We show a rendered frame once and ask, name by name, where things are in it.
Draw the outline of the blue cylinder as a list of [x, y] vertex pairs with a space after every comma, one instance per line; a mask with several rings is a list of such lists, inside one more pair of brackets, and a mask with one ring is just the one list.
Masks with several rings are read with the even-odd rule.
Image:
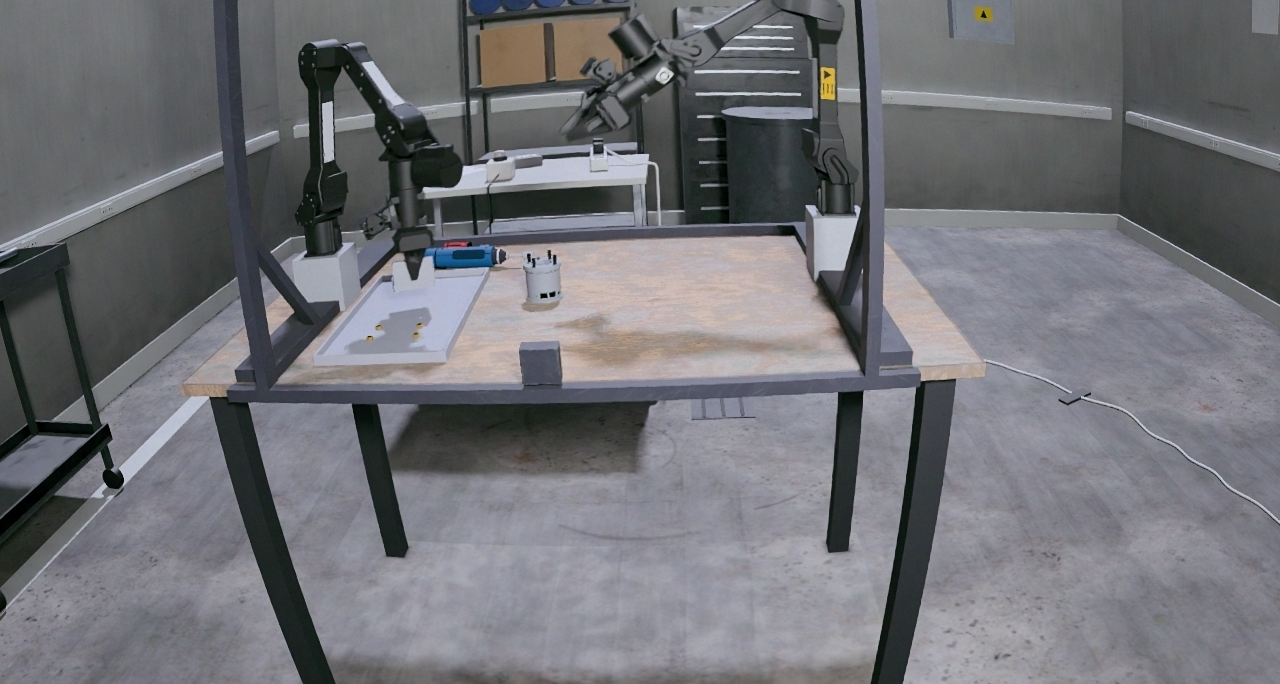
[[[513, 254], [511, 257], [527, 260], [527, 254], [531, 254], [531, 259], [534, 257], [534, 252]], [[494, 268], [495, 264], [506, 263], [509, 259], [509, 254], [494, 246], [426, 248], [424, 257], [428, 256], [431, 256], [433, 269]]]

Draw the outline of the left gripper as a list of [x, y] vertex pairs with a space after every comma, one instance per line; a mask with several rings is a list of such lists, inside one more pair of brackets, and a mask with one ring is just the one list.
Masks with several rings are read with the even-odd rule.
[[394, 236], [390, 236], [390, 241], [396, 252], [401, 252], [404, 259], [410, 281], [416, 281], [425, 250], [433, 247], [433, 234], [424, 227], [426, 218], [422, 208], [422, 188], [389, 190], [388, 197], [393, 204], [398, 228], [404, 228], [403, 231], [397, 229]]

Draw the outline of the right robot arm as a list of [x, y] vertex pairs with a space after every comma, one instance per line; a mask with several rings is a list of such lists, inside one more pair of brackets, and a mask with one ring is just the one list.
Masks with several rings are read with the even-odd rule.
[[[854, 183], [858, 182], [859, 172], [846, 159], [837, 122], [836, 44], [842, 28], [844, 9], [836, 0], [753, 0], [710, 26], [681, 35], [673, 41], [668, 40], [671, 42], [658, 40], [643, 15], [637, 15], [626, 22], [626, 26], [616, 27], [607, 38], [625, 61], [632, 59], [635, 63], [653, 54], [632, 69], [653, 96], [672, 82], [677, 88], [685, 90], [687, 78], [671, 60], [660, 58], [659, 53], [666, 51], [680, 67], [703, 67], [730, 40], [781, 10], [803, 17], [812, 49], [812, 124], [808, 131], [801, 129], [801, 151], [805, 151], [806, 161], [820, 175], [815, 186], [815, 208], [822, 216], [858, 216]], [[579, 72], [579, 76], [590, 77], [589, 81], [600, 86], [596, 90], [605, 88], [605, 94], [620, 90], [627, 81], [627, 74], [622, 74], [614, 73], [613, 63], [594, 59], [588, 59]]]

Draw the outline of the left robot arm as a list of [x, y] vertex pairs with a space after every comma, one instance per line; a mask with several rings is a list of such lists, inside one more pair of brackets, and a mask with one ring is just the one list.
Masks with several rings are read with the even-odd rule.
[[[334, 131], [334, 85], [340, 67], [372, 113], [374, 129], [385, 147], [378, 161], [387, 163], [389, 190], [452, 190], [462, 174], [452, 145], [435, 149], [439, 145], [422, 113], [390, 88], [366, 46], [342, 45], [323, 40], [305, 44], [298, 53], [300, 78], [308, 90], [310, 169], [305, 199], [294, 213], [297, 225], [305, 227], [305, 257], [330, 256], [344, 246], [338, 216], [344, 213], [349, 190], [347, 173], [337, 167]], [[388, 227], [398, 229], [389, 199], [357, 222], [366, 241]]]

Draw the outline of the grey l-shaped bracket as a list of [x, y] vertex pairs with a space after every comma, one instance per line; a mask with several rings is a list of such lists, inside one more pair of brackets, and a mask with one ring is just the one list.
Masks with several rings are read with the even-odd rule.
[[390, 263], [390, 284], [393, 292], [402, 292], [410, 289], [422, 289], [433, 286], [433, 263], [430, 257], [422, 257], [422, 263], [419, 268], [419, 275], [416, 281], [410, 281], [408, 273], [404, 266], [404, 261]]

